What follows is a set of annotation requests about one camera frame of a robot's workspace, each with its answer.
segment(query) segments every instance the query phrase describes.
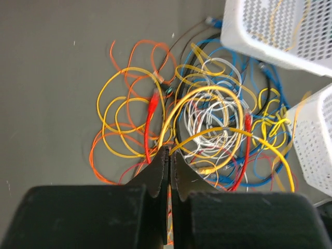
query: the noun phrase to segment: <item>white plastic basket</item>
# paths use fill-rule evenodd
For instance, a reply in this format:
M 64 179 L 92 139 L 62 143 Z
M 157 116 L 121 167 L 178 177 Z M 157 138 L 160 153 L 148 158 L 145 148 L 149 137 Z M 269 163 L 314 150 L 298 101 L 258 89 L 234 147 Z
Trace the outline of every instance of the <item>white plastic basket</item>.
M 296 108 L 287 111 L 287 118 L 294 120 Z M 294 148 L 306 182 L 332 196 L 332 84 L 306 100 L 297 118 Z
M 226 0 L 221 42 L 283 68 L 332 77 L 332 0 Z

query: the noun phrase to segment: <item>red connector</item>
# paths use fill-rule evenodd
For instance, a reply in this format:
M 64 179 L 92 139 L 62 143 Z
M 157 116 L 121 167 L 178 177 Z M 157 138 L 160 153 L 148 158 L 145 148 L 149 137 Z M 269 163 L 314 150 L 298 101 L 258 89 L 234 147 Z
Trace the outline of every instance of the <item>red connector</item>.
M 251 115 L 248 110 L 245 111 L 244 113 L 244 128 L 247 132 L 251 131 Z
M 150 103 L 149 103 L 149 107 L 147 109 L 148 113 L 154 113 L 157 106 L 158 106 L 158 102 L 159 102 L 159 92 L 157 89 L 155 89 L 154 91 L 154 95 L 152 95 L 152 98 L 150 100 Z
M 251 125 L 252 125 L 251 124 L 251 115 L 250 115 L 250 112 L 248 110 L 246 110 L 244 112 L 244 128 L 247 132 L 251 131 Z M 239 179 L 236 181 L 234 186 L 230 189 L 232 191 L 236 191 L 238 186 L 241 184 L 242 178 L 243 178 L 244 173 L 247 169 L 248 160 L 249 160 L 249 153 L 250 153 L 250 137 L 247 137 L 246 149 L 245 149 L 245 155 L 244 155 L 244 164 L 243 164 L 242 171 L 241 171 L 241 174 L 239 176 Z
M 159 92 L 157 89 L 154 91 L 154 95 L 152 95 L 152 98 L 150 100 L 148 109 L 147 109 L 147 118 L 146 118 L 146 123 L 145 123 L 145 130 L 144 130 L 144 149 L 145 149 L 145 154 L 146 154 L 146 160 L 148 163 L 151 163 L 150 159 L 150 153 L 149 153 L 149 127 L 150 127 L 150 121 L 152 114 L 155 112 L 158 102 L 159 102 Z

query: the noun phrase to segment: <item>red cable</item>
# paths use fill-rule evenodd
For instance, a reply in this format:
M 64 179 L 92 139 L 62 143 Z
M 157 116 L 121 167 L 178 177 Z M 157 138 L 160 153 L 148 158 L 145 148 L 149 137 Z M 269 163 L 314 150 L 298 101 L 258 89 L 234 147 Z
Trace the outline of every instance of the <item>red cable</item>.
M 249 112 L 245 113 L 244 127 L 245 127 L 246 131 L 248 131 L 248 132 L 251 131 L 251 116 L 250 116 Z M 243 164 L 242 171 L 241 171 L 241 174 L 239 176 L 239 179 L 236 181 L 234 186 L 231 188 L 232 191 L 236 191 L 238 186 L 241 183 L 241 180 L 242 180 L 242 178 L 244 176 L 244 173 L 247 169 L 248 160 L 249 160 L 249 152 L 250 152 L 250 137 L 247 136 L 245 156 L 244 156 L 244 164 Z
M 146 160 L 148 163 L 151 163 L 151 158 L 150 158 L 150 152 L 149 152 L 149 127 L 150 127 L 150 121 L 152 114 L 155 112 L 157 106 L 158 106 L 158 90 L 156 89 L 154 91 L 154 95 L 152 95 L 152 98 L 149 103 L 149 107 L 147 110 L 147 118 L 146 118 L 146 123 L 145 123 L 145 130 L 144 130 L 144 149 L 145 149 L 145 154 L 146 154 Z
M 130 170 L 132 170 L 132 169 L 138 167 L 138 166 L 141 165 L 141 164 L 146 164 L 146 162 L 139 162 L 139 163 L 133 165 L 132 167 L 126 169 L 126 171 L 124 171 L 123 174 L 122 174 L 121 177 L 120 177 L 119 185 L 121 184 L 121 181 L 122 181 L 123 177 L 124 177 L 124 176 L 125 176 Z

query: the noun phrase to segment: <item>cable connector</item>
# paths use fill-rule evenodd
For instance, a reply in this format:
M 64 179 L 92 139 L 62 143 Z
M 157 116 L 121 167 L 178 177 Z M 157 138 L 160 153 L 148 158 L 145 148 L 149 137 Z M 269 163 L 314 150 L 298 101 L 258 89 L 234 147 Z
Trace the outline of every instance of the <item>cable connector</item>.
M 152 95 L 152 98 L 150 100 L 149 106 L 148 106 L 148 112 L 149 113 L 154 113 L 159 102 L 158 98 L 159 92 L 157 89 L 154 90 L 154 95 Z
M 209 175 L 216 172 L 215 168 L 200 168 L 197 170 L 197 173 L 202 174 L 202 175 Z
M 174 92 L 174 88 L 165 83 L 160 84 L 160 88 L 162 89 L 162 91 L 165 93 L 166 96 Z
M 217 18 L 213 18 L 213 17 L 207 17 L 205 20 L 205 23 L 207 25 L 210 25 L 212 27 L 215 27 L 216 29 L 221 29 L 223 26 L 223 21 Z
M 245 110 L 244 112 L 244 128 L 246 131 L 251 131 L 252 119 L 249 110 Z

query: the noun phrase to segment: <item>basket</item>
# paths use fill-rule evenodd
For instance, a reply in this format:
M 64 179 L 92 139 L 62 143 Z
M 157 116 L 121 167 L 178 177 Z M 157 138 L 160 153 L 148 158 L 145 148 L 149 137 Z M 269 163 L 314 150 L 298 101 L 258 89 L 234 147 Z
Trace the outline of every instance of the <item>basket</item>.
M 296 106 L 287 111 L 294 120 Z M 288 125 L 290 132 L 293 124 Z M 332 84 L 309 97 L 299 112 L 294 144 L 306 182 L 332 196 Z
M 221 42 L 283 68 L 332 77 L 332 0 L 226 0 Z

